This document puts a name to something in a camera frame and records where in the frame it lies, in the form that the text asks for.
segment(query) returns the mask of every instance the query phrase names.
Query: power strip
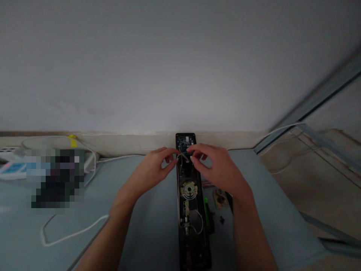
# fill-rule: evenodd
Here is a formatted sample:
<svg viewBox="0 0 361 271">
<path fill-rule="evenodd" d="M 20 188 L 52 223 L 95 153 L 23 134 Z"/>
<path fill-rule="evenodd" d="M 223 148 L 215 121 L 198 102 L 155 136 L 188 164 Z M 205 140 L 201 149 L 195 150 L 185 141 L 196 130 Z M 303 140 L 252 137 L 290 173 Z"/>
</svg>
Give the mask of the power strip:
<svg viewBox="0 0 361 271">
<path fill-rule="evenodd" d="M 26 150 L 23 147 L 2 147 L 0 148 L 0 160 L 4 162 L 25 162 Z"/>
<path fill-rule="evenodd" d="M 0 179 L 7 181 L 26 179 L 26 163 L 20 161 L 6 163 L 0 169 Z"/>
</svg>

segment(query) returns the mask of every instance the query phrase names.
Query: circuit board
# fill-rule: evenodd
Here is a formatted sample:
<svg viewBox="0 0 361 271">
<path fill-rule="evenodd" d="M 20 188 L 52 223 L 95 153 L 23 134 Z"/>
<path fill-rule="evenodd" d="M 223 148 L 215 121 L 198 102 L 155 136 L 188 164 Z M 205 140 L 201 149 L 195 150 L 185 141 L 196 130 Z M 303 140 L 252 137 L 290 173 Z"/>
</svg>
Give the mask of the circuit board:
<svg viewBox="0 0 361 271">
<path fill-rule="evenodd" d="M 181 271 L 212 267 L 200 173 L 191 161 L 193 153 L 187 152 L 194 144 L 195 134 L 176 134 L 176 148 L 181 152 L 177 163 Z"/>
</svg>

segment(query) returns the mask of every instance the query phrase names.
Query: hand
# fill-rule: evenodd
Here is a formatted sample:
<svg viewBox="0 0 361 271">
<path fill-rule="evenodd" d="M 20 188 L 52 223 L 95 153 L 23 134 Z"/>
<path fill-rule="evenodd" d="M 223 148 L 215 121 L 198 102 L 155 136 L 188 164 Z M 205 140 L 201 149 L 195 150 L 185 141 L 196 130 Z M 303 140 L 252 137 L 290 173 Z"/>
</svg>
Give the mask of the hand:
<svg viewBox="0 0 361 271">
<path fill-rule="evenodd" d="M 191 158 L 194 167 L 212 184 L 236 197 L 253 197 L 250 186 L 225 148 L 196 144 L 187 149 L 190 151 L 195 151 Z M 212 166 L 206 167 L 199 161 L 201 157 L 202 160 L 209 157 Z"/>
<path fill-rule="evenodd" d="M 125 186 L 140 197 L 164 180 L 175 167 L 178 159 L 174 159 L 173 154 L 179 154 L 179 151 L 166 147 L 151 151 L 134 170 Z M 164 160 L 169 164 L 162 169 Z"/>
</svg>

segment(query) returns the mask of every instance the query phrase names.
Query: white cable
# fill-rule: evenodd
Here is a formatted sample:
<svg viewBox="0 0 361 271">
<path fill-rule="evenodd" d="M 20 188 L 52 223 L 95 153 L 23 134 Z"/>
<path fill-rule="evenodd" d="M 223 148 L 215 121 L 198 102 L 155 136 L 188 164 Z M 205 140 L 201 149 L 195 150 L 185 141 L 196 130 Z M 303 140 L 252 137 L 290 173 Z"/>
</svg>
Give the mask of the white cable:
<svg viewBox="0 0 361 271">
<path fill-rule="evenodd" d="M 276 172 L 270 172 L 270 173 L 271 173 L 272 175 L 279 174 L 279 173 L 283 172 L 286 168 L 288 168 L 289 165 L 292 164 L 292 162 L 293 162 L 296 158 L 298 158 L 298 157 L 300 157 L 300 156 L 302 156 L 302 155 L 305 155 L 305 154 L 307 154 L 307 153 L 309 153 L 309 152 L 317 151 L 317 150 L 319 150 L 319 149 L 321 149 L 321 148 L 309 149 L 309 150 L 306 151 L 306 152 L 302 152 L 302 153 L 300 153 L 300 154 L 297 154 L 297 155 L 294 156 L 283 168 L 281 168 L 280 170 L 278 170 L 278 171 L 276 171 Z"/>
<path fill-rule="evenodd" d="M 301 134 L 303 134 L 303 132 L 301 132 L 299 135 L 293 135 L 291 138 L 288 138 L 288 139 L 284 139 L 284 140 L 280 140 L 280 141 L 277 141 L 275 143 L 273 143 L 270 147 L 268 147 L 266 150 L 262 151 L 262 153 L 260 153 L 258 156 L 262 156 L 262 155 L 265 155 L 271 148 L 273 148 L 274 145 L 277 145 L 279 143 L 283 143 L 283 142 L 287 142 L 287 141 L 290 141 L 292 139 L 297 139 Z"/>
<path fill-rule="evenodd" d="M 46 227 L 46 225 L 48 224 L 48 222 L 47 223 L 45 223 L 44 224 L 44 226 L 41 228 L 41 230 L 40 230 L 40 236 L 41 236 L 41 242 L 42 242 L 42 245 L 44 246 L 44 247 L 51 247 L 51 246 L 53 246 L 53 245 L 56 245 L 56 244 L 58 244 L 58 243 L 60 243 L 60 242 L 62 242 L 62 241 L 65 241 L 65 240 L 67 240 L 67 239 L 69 239 L 69 238 L 72 238 L 72 237 L 74 237 L 74 236 L 77 236 L 77 235 L 79 235 L 79 234 L 82 234 L 82 233 L 84 233 L 84 232 L 86 232 L 87 230 L 90 230 L 92 227 L 94 227 L 99 221 L 101 221 L 101 220 L 103 220 L 103 219 L 108 219 L 109 218 L 109 215 L 103 215 L 103 216 L 101 216 L 100 218 L 98 218 L 98 220 L 96 221 L 96 222 L 94 222 L 93 224 L 91 224 L 89 227 L 87 227 L 87 228 L 85 228 L 85 229 L 83 229 L 83 230 L 81 230 L 81 231 L 78 231 L 78 232 L 76 232 L 76 233 L 73 233 L 73 234 L 70 234 L 70 235 L 68 235 L 68 236 L 66 236 L 66 237 L 63 237 L 63 238 L 61 238 L 61 239 L 59 239 L 59 240 L 56 240 L 56 241 L 54 241 L 54 242 L 51 242 L 51 243 L 48 243 L 48 240 L 47 240 L 47 238 L 46 238 L 46 234 L 45 234 L 45 227 Z"/>
<path fill-rule="evenodd" d="M 44 136 L 44 137 L 67 137 L 66 135 L 47 135 L 47 136 Z M 26 138 L 24 139 L 22 142 L 21 142 L 21 145 L 25 148 L 25 149 L 29 149 L 27 148 L 25 145 L 24 145 L 24 142 L 27 141 L 27 140 L 30 140 L 32 138 L 38 138 L 38 137 L 30 137 L 30 138 Z M 93 180 L 93 178 L 95 177 L 95 174 L 97 173 L 97 156 L 96 156 L 96 152 L 93 151 L 91 148 L 89 148 L 86 143 L 82 142 L 81 140 L 79 139 L 73 139 L 75 140 L 76 142 L 79 142 L 81 143 L 87 150 L 89 150 L 92 154 L 93 154 L 93 157 L 94 157 L 94 169 L 92 170 L 93 171 L 93 174 L 92 176 L 90 177 L 90 179 L 84 184 L 84 188 L 86 188 L 89 183 Z M 101 161 L 99 161 L 99 163 L 103 163 L 103 162 L 108 162 L 108 161 L 112 161 L 112 160 L 116 160 L 116 159 L 121 159 L 121 158 L 125 158 L 125 157 L 132 157 L 132 156 L 139 156 L 139 155 L 125 155 L 125 156 L 120 156 L 120 157 L 114 157 L 114 158 L 107 158 L 107 159 L 103 159 Z M 40 239 L 41 239 L 41 243 L 44 247 L 51 247 L 53 245 L 56 245 L 60 242 L 63 242 L 69 238 L 72 238 L 74 236 L 77 236 L 77 235 L 80 235 L 88 230 L 90 230 L 92 227 L 94 227 L 99 221 L 102 221 L 104 219 L 106 219 L 106 222 L 108 221 L 109 219 L 109 215 L 104 215 L 104 216 L 101 216 L 100 218 L 97 219 L 96 222 L 94 222 L 93 224 L 91 224 L 89 227 L 85 228 L 85 229 L 82 229 L 81 231 L 78 231 L 76 233 L 73 233 L 73 234 L 70 234 L 68 236 L 65 236 L 59 240 L 56 240 L 54 242 L 51 242 L 51 243 L 48 243 L 47 241 L 47 238 L 46 238 L 46 233 L 45 233 L 45 227 L 48 225 L 48 223 L 55 217 L 56 215 L 53 215 L 47 222 L 45 222 L 45 224 L 41 227 L 41 230 L 40 230 Z M 99 232 L 101 231 L 101 229 L 103 228 L 103 226 L 100 227 L 100 229 L 98 230 L 97 234 L 95 236 L 97 236 L 99 234 Z M 75 259 L 75 261 L 72 263 L 72 265 L 68 268 L 68 270 L 72 270 L 74 268 L 74 266 L 77 264 L 77 262 L 80 260 L 81 256 L 84 254 L 84 252 L 86 251 L 86 249 L 91 245 L 92 243 L 92 240 L 86 245 L 86 247 L 83 249 L 83 251 L 77 256 L 77 258 Z"/>
<path fill-rule="evenodd" d="M 199 214 L 200 219 L 202 220 L 202 228 L 200 229 L 199 232 L 197 232 L 197 231 L 196 231 L 196 228 L 195 228 L 193 225 L 191 225 L 191 227 L 194 229 L 194 231 L 196 232 L 196 234 L 199 235 L 199 234 L 201 234 L 201 232 L 202 232 L 202 230 L 203 230 L 203 218 L 202 218 L 202 215 L 198 212 L 198 210 L 195 210 L 195 211 Z"/>
<path fill-rule="evenodd" d="M 282 127 L 279 127 L 277 129 L 274 129 L 273 131 L 270 131 L 268 134 L 262 136 L 262 137 L 259 137 L 259 138 L 256 138 L 256 139 L 263 139 L 265 137 L 268 137 L 270 134 L 273 134 L 274 132 L 277 132 L 281 129 L 284 129 L 284 128 L 287 128 L 287 127 L 291 127 L 291 126 L 295 126 L 295 125 L 300 125 L 300 124 L 306 124 L 305 122 L 295 122 L 293 124 L 288 124 L 288 125 L 285 125 L 285 126 L 282 126 Z"/>
<path fill-rule="evenodd" d="M 123 155 L 123 156 L 118 156 L 118 157 L 112 157 L 112 158 L 104 158 L 104 159 L 100 159 L 98 161 L 98 163 L 104 163 L 104 162 L 109 162 L 109 161 L 122 159 L 122 158 L 126 158 L 126 157 L 133 157 L 133 156 L 144 156 L 144 155 L 143 154 L 131 154 L 131 155 Z"/>
</svg>

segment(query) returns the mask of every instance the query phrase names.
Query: light blue table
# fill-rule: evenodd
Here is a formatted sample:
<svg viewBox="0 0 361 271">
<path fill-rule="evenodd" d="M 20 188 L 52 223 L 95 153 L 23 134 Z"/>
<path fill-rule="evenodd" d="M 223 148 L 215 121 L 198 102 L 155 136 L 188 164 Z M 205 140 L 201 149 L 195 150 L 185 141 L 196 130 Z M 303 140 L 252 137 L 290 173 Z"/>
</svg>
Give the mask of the light blue table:
<svg viewBox="0 0 361 271">
<path fill-rule="evenodd" d="M 297 269 L 328 253 L 311 232 L 253 150 L 230 151 L 250 184 L 257 210 L 280 270 Z M 103 164 L 84 193 L 83 204 L 72 204 L 47 226 L 49 242 L 79 231 L 108 213 L 117 190 L 143 157 Z M 135 205 L 119 270 L 178 270 L 176 171 L 144 194 Z M 26 207 L 26 188 L 0 183 L 0 270 L 66 270 L 101 224 L 52 247 L 43 247 L 40 229 L 50 217 Z M 214 211 L 212 189 L 205 190 Z M 225 218 L 224 225 L 219 217 Z M 213 270 L 234 270 L 233 221 L 230 209 L 217 211 L 210 237 Z"/>
</svg>

